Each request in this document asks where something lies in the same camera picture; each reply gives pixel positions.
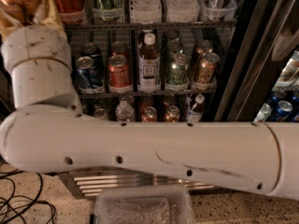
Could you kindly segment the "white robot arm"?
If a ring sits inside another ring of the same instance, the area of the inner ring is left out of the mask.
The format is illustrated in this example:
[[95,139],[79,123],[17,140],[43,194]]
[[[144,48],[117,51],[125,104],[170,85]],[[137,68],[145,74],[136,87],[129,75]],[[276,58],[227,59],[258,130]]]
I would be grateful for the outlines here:
[[1,54],[16,107],[3,158],[36,173],[120,167],[268,196],[299,196],[295,123],[128,123],[83,114],[53,0],[1,0]]

